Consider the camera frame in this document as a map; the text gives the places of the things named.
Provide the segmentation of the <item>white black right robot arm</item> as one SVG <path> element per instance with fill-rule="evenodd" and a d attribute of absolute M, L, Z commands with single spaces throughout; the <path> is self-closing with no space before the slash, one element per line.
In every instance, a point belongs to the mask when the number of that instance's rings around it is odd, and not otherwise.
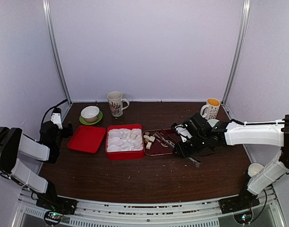
<path fill-rule="evenodd" d="M 205 148 L 239 144 L 272 145 L 280 148 L 277 155 L 262 170 L 247 181 L 238 196 L 219 200 L 222 213 L 248 209 L 258 205 L 257 195 L 266 187 L 289 172 L 289 114 L 272 122 L 229 122 L 209 123 L 199 113 L 182 124 L 174 123 L 171 129 L 181 138 L 173 152 L 181 158 L 197 162 L 194 153 Z"/>

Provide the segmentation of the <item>red tin lid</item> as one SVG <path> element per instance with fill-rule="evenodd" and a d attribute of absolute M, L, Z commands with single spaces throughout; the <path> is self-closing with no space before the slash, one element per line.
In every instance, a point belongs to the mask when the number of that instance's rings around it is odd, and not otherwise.
<path fill-rule="evenodd" d="M 77 128 L 67 147 L 74 151 L 95 154 L 106 134 L 106 128 L 81 125 Z"/>

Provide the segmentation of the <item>metal serving tongs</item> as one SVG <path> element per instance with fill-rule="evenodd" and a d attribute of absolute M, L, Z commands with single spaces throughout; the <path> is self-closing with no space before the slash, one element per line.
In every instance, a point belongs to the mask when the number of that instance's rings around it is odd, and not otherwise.
<path fill-rule="evenodd" d="M 173 149 L 173 154 L 178 155 L 180 158 L 187 158 L 191 160 L 197 168 L 201 166 L 201 161 L 193 155 L 187 154 L 181 142 L 174 142 L 167 134 L 164 134 L 164 131 L 156 131 L 154 134 L 155 137 L 161 141 L 161 143 L 164 143 Z"/>

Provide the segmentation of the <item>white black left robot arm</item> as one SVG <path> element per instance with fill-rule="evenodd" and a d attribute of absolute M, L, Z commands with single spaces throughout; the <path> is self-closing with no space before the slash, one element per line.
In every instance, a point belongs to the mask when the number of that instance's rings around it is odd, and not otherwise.
<path fill-rule="evenodd" d="M 27 156 L 43 163 L 56 163 L 63 138 L 73 135 L 72 125 L 61 127 L 52 121 L 41 125 L 40 140 L 25 135 L 21 128 L 0 127 L 0 175 L 37 195 L 37 206 L 73 214 L 77 201 L 61 197 L 54 183 L 40 177 L 20 160 Z"/>

